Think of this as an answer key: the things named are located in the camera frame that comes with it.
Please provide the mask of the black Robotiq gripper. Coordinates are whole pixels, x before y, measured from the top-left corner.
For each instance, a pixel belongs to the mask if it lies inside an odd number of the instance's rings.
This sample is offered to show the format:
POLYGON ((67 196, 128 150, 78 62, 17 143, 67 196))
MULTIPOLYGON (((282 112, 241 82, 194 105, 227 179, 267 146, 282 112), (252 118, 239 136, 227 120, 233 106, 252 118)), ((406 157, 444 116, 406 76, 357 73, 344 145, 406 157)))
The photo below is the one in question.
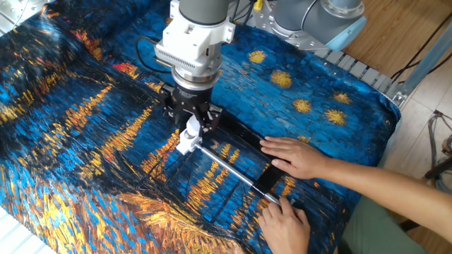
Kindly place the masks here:
POLYGON ((166 85, 160 90, 165 113, 175 123, 184 123, 184 109, 191 111, 194 108, 201 110, 201 127, 204 133, 216 129, 223 113, 223 108, 211 103, 212 88, 207 90, 188 90, 181 85, 172 87, 166 85))

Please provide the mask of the person's left hand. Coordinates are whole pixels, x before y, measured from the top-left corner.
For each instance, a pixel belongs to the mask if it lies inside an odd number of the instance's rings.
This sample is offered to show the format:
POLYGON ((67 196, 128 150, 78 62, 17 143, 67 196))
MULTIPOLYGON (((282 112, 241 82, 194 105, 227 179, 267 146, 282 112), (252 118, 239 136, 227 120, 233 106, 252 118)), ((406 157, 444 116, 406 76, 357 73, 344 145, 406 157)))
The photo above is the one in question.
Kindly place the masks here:
POLYGON ((293 208, 286 197, 270 203, 258 217, 262 234, 273 254, 307 254, 310 225, 303 210, 293 208))

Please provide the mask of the person's right hand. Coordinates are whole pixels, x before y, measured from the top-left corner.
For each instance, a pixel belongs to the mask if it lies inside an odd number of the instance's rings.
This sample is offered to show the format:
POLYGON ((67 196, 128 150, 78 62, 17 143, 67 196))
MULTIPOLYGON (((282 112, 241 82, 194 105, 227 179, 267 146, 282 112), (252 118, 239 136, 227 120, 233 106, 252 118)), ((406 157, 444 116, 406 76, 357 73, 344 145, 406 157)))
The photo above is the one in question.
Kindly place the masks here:
POLYGON ((297 179, 320 178, 332 159, 293 138, 265 137, 261 151, 275 157, 271 164, 297 179))

